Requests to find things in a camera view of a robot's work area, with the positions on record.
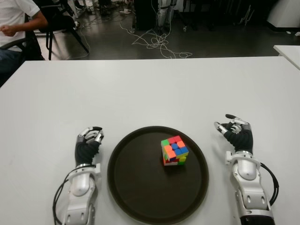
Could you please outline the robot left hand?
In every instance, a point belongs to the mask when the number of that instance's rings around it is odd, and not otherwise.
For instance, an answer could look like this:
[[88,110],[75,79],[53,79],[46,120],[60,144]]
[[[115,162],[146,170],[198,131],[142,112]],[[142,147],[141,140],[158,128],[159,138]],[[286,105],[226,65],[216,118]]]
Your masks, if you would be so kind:
[[75,164],[91,165],[93,158],[99,153],[99,146],[104,138],[101,127],[87,127],[77,136],[75,144]]

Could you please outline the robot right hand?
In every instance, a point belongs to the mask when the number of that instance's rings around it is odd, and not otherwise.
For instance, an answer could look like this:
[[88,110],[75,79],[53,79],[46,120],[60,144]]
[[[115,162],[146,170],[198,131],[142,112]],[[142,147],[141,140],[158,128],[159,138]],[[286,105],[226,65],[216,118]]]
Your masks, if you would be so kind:
[[253,154],[253,134],[251,125],[243,119],[226,114],[228,123],[214,122],[216,130],[234,147],[235,152],[246,151]]

